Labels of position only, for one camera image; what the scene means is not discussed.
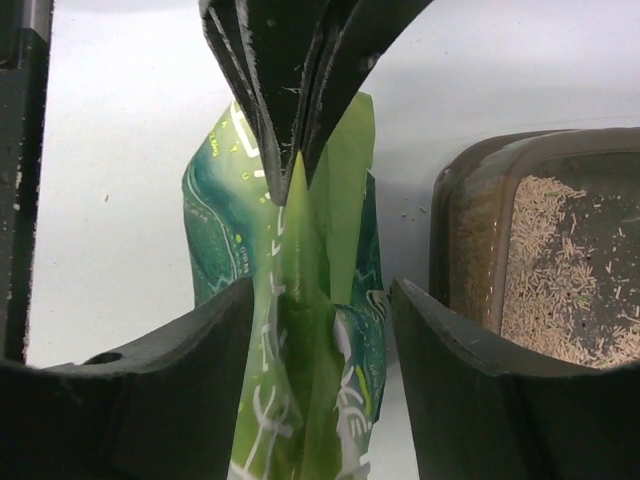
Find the white background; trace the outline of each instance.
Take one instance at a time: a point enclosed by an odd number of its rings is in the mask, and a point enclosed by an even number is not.
[[[29,363],[82,362],[192,306],[180,177],[231,94],[197,0],[57,0]],[[638,126],[637,0],[436,0],[363,89],[387,284],[426,286],[438,172],[481,139]],[[417,478],[397,362],[371,480]]]

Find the plastic container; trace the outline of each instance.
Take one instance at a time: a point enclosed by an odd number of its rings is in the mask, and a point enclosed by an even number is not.
[[[474,145],[436,181],[431,295],[545,355],[595,368],[634,360],[638,186],[638,128]]]

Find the snack bag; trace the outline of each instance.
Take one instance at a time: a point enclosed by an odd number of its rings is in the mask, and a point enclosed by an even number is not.
[[[371,97],[358,93],[307,187],[269,199],[237,103],[183,177],[196,305],[242,277],[254,320],[229,478],[361,480],[386,379]]]

